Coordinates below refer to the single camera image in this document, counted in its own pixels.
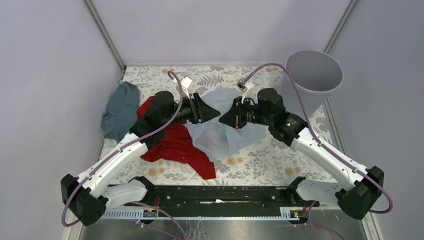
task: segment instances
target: white wall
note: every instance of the white wall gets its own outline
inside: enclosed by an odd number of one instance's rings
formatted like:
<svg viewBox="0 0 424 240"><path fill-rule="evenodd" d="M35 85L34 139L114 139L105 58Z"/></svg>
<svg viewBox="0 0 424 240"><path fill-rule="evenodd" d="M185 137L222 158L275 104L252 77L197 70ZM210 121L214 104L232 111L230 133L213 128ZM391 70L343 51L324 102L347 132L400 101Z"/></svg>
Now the white wall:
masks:
<svg viewBox="0 0 424 240"><path fill-rule="evenodd" d="M1 1L0 239L62 237L60 180L94 162L119 76L81 0Z"/></svg>
<svg viewBox="0 0 424 240"><path fill-rule="evenodd" d="M349 0L93 0L127 65L284 62L322 51Z"/></svg>
<svg viewBox="0 0 424 240"><path fill-rule="evenodd" d="M424 1L359 1L332 55L345 81L332 96L348 154L385 172L394 209L385 240L423 239ZM374 209L385 209L382 196Z"/></svg>

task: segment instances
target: trash can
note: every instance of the trash can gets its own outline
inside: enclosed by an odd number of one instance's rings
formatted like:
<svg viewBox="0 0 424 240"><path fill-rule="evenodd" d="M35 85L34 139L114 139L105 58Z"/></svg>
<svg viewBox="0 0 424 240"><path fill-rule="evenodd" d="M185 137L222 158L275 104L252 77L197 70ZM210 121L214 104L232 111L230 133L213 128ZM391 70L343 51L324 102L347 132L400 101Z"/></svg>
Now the trash can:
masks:
<svg viewBox="0 0 424 240"><path fill-rule="evenodd" d="M297 85L308 116L343 82L343 70L339 63L330 55L319 51L298 51L287 58L285 68ZM282 96L286 111L305 119L295 88L286 74L278 93Z"/></svg>

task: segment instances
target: blue cloth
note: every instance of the blue cloth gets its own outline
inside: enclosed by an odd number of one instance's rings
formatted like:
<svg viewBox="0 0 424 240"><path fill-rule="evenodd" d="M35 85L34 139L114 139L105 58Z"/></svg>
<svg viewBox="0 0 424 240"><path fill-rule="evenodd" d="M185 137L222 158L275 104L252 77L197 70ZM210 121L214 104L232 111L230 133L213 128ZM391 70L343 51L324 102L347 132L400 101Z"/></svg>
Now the blue cloth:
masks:
<svg viewBox="0 0 424 240"><path fill-rule="evenodd" d="M121 141L137 121L140 106L140 90L127 81L121 83L110 96L106 114L101 119L103 135L108 139Z"/></svg>

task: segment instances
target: gray floor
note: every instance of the gray floor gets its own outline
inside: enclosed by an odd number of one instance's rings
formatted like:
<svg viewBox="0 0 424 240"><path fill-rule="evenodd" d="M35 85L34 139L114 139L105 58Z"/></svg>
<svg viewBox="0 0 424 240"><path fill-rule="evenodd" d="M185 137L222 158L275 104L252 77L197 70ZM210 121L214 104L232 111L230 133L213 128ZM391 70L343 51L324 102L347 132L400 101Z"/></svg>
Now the gray floor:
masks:
<svg viewBox="0 0 424 240"><path fill-rule="evenodd" d="M341 210L312 210L312 220L316 224L325 225L338 231L345 240L365 240L364 228L361 221L355 220ZM318 237L310 226L293 227L286 221L266 220L190 220L180 221L187 232L189 240L284 240L307 239ZM153 226L182 237L178 228L170 220L156 220ZM317 228L325 240L340 238L324 229ZM80 240L172 240L163 233L149 228L140 228L134 220L101 219L95 224L84 227Z"/></svg>

